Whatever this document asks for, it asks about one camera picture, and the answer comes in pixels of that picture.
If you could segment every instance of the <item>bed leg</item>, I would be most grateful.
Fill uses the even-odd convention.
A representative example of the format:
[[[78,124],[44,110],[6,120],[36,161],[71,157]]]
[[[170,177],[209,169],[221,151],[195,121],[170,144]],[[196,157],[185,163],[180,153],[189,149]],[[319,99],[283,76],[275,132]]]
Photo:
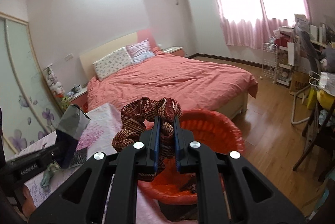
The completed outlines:
[[[243,106],[241,113],[245,113],[247,111],[247,105],[248,105],[248,93],[245,92],[243,95]]]

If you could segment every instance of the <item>wire rack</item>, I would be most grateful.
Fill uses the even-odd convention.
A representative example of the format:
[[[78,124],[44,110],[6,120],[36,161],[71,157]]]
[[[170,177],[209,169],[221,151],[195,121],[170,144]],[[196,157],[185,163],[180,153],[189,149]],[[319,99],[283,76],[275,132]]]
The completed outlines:
[[[262,43],[262,75],[260,79],[264,76],[273,79],[273,84],[277,83],[277,73],[278,73],[278,47],[276,44],[272,43]]]

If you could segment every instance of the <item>brown woven fabric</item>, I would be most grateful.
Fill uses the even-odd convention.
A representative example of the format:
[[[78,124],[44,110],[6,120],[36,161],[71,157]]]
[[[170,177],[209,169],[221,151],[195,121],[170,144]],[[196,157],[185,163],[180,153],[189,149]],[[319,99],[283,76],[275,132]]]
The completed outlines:
[[[160,157],[157,173],[164,170],[164,158],[174,156],[174,131],[173,120],[177,115],[182,116],[182,109],[178,102],[173,98],[164,97],[159,101],[150,100],[148,97],[142,97],[121,109],[122,128],[115,135],[112,146],[117,152],[123,150],[126,146],[137,142],[142,132],[146,131],[144,125],[145,119],[154,122],[155,117],[163,119],[160,129]],[[139,174],[138,179],[152,181],[155,175]]]

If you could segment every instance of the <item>floral pillowcase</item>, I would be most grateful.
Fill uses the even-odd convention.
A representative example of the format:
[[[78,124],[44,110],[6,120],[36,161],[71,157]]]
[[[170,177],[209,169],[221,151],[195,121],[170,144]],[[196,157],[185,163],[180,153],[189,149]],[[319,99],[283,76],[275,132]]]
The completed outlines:
[[[127,53],[126,48],[122,47],[103,57],[101,60],[94,62],[93,67],[97,77],[102,81],[111,74],[133,64],[134,62]]]

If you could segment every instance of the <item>black gripper frame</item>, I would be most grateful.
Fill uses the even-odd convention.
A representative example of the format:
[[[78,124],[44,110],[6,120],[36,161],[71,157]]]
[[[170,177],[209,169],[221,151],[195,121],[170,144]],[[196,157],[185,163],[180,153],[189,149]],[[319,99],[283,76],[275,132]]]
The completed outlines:
[[[143,147],[129,145],[120,153],[93,155],[33,212],[29,224],[100,224],[113,175],[105,224],[134,224],[137,174],[157,171],[160,124],[156,117],[154,127],[141,134]],[[239,153],[215,153],[203,143],[191,147],[193,133],[180,128],[177,117],[174,132],[177,170],[197,176],[199,223],[306,223],[302,213]]]

